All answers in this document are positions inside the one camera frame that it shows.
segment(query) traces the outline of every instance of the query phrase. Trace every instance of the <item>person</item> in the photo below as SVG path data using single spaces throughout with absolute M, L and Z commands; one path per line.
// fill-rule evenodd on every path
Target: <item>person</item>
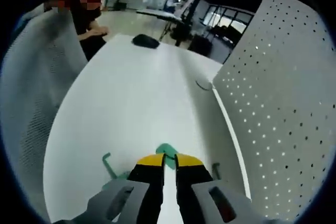
M 109 33 L 106 26 L 99 26 L 96 18 L 101 15 L 101 0 L 71 0 L 70 11 L 78 39 L 89 60 L 105 45 L 103 36 Z

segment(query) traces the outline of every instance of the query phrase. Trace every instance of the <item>floor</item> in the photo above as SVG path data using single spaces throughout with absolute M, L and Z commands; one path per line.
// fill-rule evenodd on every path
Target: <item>floor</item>
M 107 26 L 110 34 L 104 39 L 110 40 L 116 34 L 125 34 L 136 36 L 138 34 L 146 34 L 154 39 L 159 39 L 166 21 L 157 19 L 153 16 L 137 14 L 133 11 L 106 11 L 96 19 L 100 26 Z M 175 40 L 169 34 L 162 39 L 163 43 L 174 45 Z M 190 41 L 182 42 L 180 47 L 187 49 Z

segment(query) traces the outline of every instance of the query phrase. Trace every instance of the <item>white table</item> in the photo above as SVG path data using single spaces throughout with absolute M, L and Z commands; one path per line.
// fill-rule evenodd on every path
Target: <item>white table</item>
M 167 44 L 137 47 L 116 35 L 83 69 L 64 98 L 50 132 L 44 161 L 44 194 L 52 222 L 85 211 L 110 178 L 102 156 L 117 174 L 154 154 L 162 143 L 220 171 L 244 193 L 226 123 L 212 91 L 195 80 L 212 80 L 222 65 Z M 182 223 L 175 171 L 166 166 L 158 223 Z

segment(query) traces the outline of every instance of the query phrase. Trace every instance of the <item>perforated panel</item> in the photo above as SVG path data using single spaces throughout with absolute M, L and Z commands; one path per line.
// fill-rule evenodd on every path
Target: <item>perforated panel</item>
M 1 74 L 2 137 L 18 182 L 46 220 L 43 161 L 58 108 L 86 65 L 69 12 L 32 19 L 11 45 Z
M 335 152 L 336 54 L 319 15 L 297 0 L 263 0 L 214 79 L 245 161 L 252 203 L 293 220 Z

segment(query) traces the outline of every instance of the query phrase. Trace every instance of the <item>computer mouse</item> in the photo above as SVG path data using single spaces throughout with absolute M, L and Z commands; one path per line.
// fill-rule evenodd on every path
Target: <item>computer mouse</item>
M 136 46 L 139 47 L 147 47 L 147 48 L 157 48 L 160 44 L 160 42 L 158 42 L 156 39 L 147 36 L 145 34 L 139 34 L 136 35 L 133 39 L 132 39 L 133 44 L 135 44 Z

